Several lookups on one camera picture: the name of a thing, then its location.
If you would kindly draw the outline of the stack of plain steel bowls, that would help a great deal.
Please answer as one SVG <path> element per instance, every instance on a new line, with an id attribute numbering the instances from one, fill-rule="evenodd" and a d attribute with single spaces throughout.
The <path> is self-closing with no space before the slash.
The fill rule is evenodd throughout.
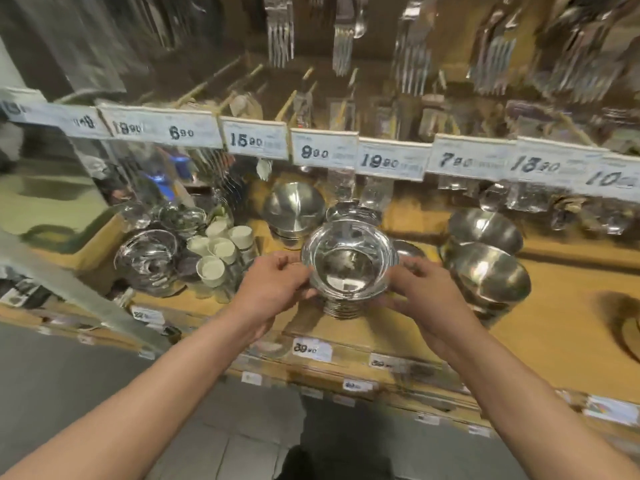
<path id="1" fill-rule="evenodd" d="M 304 182 L 276 184 L 260 211 L 274 239 L 288 250 L 303 243 L 325 220 L 326 203 L 314 186 Z"/>

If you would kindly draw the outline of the person's dark trousers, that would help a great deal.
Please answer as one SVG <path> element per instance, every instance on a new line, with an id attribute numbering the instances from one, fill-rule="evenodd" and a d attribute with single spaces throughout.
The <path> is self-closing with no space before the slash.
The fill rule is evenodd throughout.
<path id="1" fill-rule="evenodd" d="M 382 423 L 368 406 L 344 406 L 302 396 L 299 443 L 273 480 L 395 480 L 384 451 Z"/>

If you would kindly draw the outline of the row of small shelf labels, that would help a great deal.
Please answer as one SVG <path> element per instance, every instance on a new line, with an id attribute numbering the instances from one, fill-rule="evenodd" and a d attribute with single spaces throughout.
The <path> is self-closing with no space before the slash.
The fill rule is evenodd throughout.
<path id="1" fill-rule="evenodd" d="M 107 344 L 137 350 L 151 360 L 148 345 L 84 313 L 54 304 L 32 311 L 41 333 L 75 334 L 84 344 Z M 203 325 L 207 318 L 170 308 L 130 305 L 127 313 L 174 344 Z M 394 412 L 411 414 L 425 424 L 449 425 L 470 434 L 497 437 L 469 389 L 448 365 L 363 351 L 337 342 L 303 337 L 294 332 L 270 331 L 235 359 L 229 372 L 242 381 L 263 387 L 293 387 L 316 399 L 354 406 L 356 400 L 380 403 Z M 588 426 L 616 448 L 640 457 L 640 422 L 629 426 L 613 419 L 582 415 L 586 396 L 556 391 Z"/>

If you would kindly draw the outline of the person's right forearm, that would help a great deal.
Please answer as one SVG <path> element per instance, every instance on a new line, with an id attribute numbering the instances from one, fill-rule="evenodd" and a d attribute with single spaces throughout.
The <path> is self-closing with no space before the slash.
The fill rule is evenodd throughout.
<path id="1" fill-rule="evenodd" d="M 460 375 L 530 480 L 640 480 L 640 468 L 484 330 L 428 346 Z"/>

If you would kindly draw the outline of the person's left hand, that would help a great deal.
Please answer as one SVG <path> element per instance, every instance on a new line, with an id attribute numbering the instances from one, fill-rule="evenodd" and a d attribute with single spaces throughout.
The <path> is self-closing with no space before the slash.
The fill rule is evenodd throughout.
<path id="1" fill-rule="evenodd" d="M 275 318 L 299 302 L 286 302 L 286 283 L 310 282 L 312 268 L 297 251 L 274 251 L 254 260 L 244 275 L 230 308 L 252 332 L 252 341 L 271 329 Z"/>

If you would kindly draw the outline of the person's left forearm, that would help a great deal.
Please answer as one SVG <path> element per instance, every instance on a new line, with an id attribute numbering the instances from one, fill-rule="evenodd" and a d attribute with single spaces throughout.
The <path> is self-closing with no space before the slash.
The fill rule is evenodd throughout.
<path id="1" fill-rule="evenodd" d="M 222 373 L 272 323 L 224 309 L 0 480 L 143 480 Z"/>

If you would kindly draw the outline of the wooden display shelf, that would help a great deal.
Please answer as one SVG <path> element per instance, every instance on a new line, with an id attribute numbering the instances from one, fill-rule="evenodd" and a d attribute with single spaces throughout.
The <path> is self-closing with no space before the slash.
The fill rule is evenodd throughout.
<path id="1" fill-rule="evenodd" d="M 449 218 L 445 197 L 408 187 L 394 197 L 383 229 L 423 250 L 429 259 Z M 38 225 L 84 226 L 104 205 L 87 193 L 77 201 L 0 196 L 0 228 L 14 234 Z M 91 287 L 106 292 L 115 280 L 112 259 L 123 242 L 124 224 L 115 216 L 84 247 L 71 254 L 35 248 L 39 257 L 78 273 Z M 532 282 L 530 295 L 490 328 L 490 333 L 555 387 L 558 395 L 606 435 L 640 444 L 640 362 L 623 351 L 613 325 L 640 346 L 640 274 L 590 269 L 523 259 Z M 171 298 L 136 292 L 132 306 L 162 313 L 185 337 L 221 307 L 214 298 L 196 298 L 184 290 Z M 263 339 L 245 352 L 235 371 L 261 374 L 316 390 L 385 401 L 396 408 L 426 411 L 489 428 L 484 413 L 459 376 L 424 343 L 417 326 L 392 310 L 369 308 L 355 319 L 339 321 L 307 301 L 275 319 Z M 299 351 L 302 345 L 325 347 Z"/>

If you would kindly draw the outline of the grey metal shelf rail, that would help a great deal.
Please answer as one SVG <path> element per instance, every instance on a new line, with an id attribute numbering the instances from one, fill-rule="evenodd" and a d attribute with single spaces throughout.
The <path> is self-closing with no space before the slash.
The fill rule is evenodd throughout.
<path id="1" fill-rule="evenodd" d="M 158 354 L 171 347 L 168 339 L 132 318 L 123 308 L 89 288 L 71 272 L 37 256 L 17 236 L 0 228 L 0 265 L 34 278 L 39 284 L 67 302 L 89 312 L 95 321 Z"/>

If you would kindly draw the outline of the row of white price tags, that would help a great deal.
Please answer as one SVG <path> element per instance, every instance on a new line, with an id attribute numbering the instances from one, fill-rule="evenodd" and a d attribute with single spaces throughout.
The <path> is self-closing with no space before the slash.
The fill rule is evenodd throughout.
<path id="1" fill-rule="evenodd" d="M 0 87 L 0 108 L 12 122 L 57 127 L 70 137 L 226 150 L 413 182 L 427 173 L 506 180 L 640 204 L 640 157 L 594 146 L 445 134 L 437 134 L 433 143 L 394 141 L 350 131 L 290 129 L 283 121 L 215 116 L 205 110 L 50 103 L 40 91 L 27 88 Z"/>

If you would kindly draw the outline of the hanging steel fork pack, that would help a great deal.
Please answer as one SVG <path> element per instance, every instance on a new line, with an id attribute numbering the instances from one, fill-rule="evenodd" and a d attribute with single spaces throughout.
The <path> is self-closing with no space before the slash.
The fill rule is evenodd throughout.
<path id="1" fill-rule="evenodd" d="M 502 5 L 494 8 L 481 24 L 468 72 L 475 93 L 505 95 L 521 12 L 521 6 Z"/>
<path id="2" fill-rule="evenodd" d="M 527 83 L 572 103 L 640 91 L 640 0 L 555 0 L 536 31 Z"/>
<path id="3" fill-rule="evenodd" d="M 351 66 L 354 40 L 367 31 L 369 0 L 335 0 L 335 23 L 332 67 L 339 77 L 346 76 Z"/>
<path id="4" fill-rule="evenodd" d="M 410 0 L 397 23 L 391 77 L 396 90 L 422 96 L 431 65 L 428 37 L 435 28 L 438 0 Z"/>
<path id="5" fill-rule="evenodd" d="M 284 68 L 294 58 L 292 0 L 263 0 L 266 10 L 269 63 Z"/>

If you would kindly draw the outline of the footed shiny steel bowl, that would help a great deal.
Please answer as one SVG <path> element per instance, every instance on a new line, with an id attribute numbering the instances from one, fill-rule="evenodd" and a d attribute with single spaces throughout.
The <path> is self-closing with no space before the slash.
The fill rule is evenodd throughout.
<path id="1" fill-rule="evenodd" d="M 300 258 L 312 270 L 309 284 L 318 291 L 324 314 L 338 320 L 356 319 L 384 295 L 388 271 L 399 264 L 391 238 L 356 219 L 318 227 L 302 246 Z"/>

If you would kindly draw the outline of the medium steel mixing bowl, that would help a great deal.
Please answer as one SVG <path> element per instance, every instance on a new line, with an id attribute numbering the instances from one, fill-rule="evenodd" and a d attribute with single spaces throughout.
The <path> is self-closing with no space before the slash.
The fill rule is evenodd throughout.
<path id="1" fill-rule="evenodd" d="M 471 208 L 453 212 L 445 227 L 444 241 L 439 247 L 441 257 L 473 242 L 498 248 L 509 255 L 517 254 L 524 247 L 521 231 L 498 212 Z"/>

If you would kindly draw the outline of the person's right hand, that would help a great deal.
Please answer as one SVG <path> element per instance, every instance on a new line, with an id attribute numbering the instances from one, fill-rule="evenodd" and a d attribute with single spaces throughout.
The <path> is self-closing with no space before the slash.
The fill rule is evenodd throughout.
<path id="1" fill-rule="evenodd" d="M 450 272 L 428 258 L 402 258 L 389 268 L 388 287 L 415 286 L 415 311 L 396 311 L 411 318 L 428 347 L 453 363 L 476 333 L 484 333 Z"/>

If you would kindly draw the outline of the large steel mixing bowl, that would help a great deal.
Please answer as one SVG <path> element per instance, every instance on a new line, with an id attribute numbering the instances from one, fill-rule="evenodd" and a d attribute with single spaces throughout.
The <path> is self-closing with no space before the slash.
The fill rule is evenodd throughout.
<path id="1" fill-rule="evenodd" d="M 486 329 L 529 297 L 532 282 L 521 262 L 507 252 L 469 242 L 440 252 L 466 303 Z"/>

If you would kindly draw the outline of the small steel bowl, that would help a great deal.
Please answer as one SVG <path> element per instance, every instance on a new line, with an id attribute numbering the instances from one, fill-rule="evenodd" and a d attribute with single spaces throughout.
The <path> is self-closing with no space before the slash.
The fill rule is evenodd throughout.
<path id="1" fill-rule="evenodd" d="M 424 258 L 426 257 L 426 253 L 420 249 L 418 246 L 412 244 L 411 242 L 401 240 L 401 239 L 393 239 L 392 243 L 394 245 L 394 249 L 400 257 L 412 257 L 412 258 Z"/>

